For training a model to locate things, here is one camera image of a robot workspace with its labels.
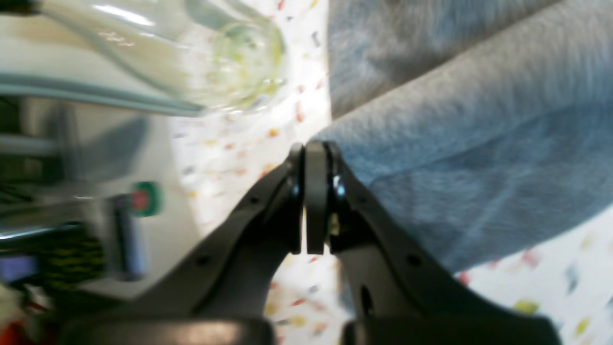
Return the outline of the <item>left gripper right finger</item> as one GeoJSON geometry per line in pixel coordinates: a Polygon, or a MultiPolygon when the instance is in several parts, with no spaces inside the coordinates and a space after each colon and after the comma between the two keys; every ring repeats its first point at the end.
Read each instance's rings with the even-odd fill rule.
{"type": "Polygon", "coordinates": [[[343,266],[355,319],[342,345],[558,345],[551,321],[460,284],[385,212],[332,143],[305,146],[306,248],[343,266]]]}

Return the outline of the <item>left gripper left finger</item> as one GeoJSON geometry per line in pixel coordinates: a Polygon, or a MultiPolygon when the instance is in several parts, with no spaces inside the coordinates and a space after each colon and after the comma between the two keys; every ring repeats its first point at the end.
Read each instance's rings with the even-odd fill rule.
{"type": "Polygon", "coordinates": [[[304,146],[239,201],[170,273],[115,310],[68,325],[61,345],[273,345],[270,283],[300,253],[304,146]]]}

